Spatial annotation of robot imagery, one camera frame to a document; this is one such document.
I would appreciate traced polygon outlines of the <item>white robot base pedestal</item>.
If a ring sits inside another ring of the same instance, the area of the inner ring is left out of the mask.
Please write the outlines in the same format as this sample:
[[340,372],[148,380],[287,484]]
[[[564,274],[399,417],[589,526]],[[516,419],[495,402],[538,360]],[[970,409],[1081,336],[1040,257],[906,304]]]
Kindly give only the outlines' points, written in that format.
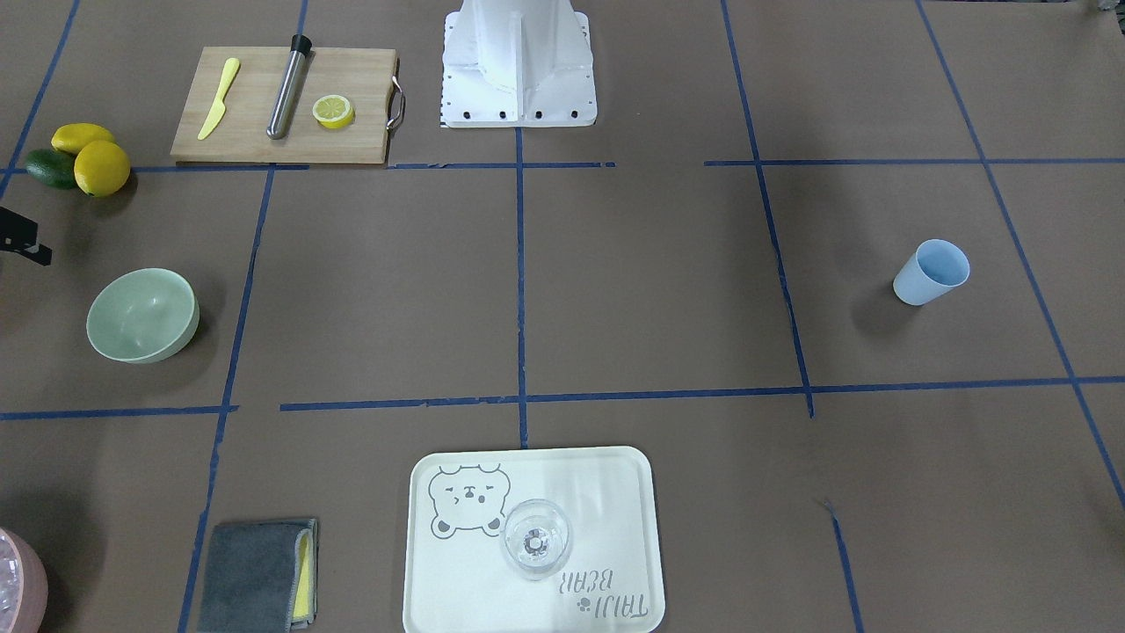
[[570,1],[465,1],[446,15],[442,63],[443,127],[598,120],[590,21]]

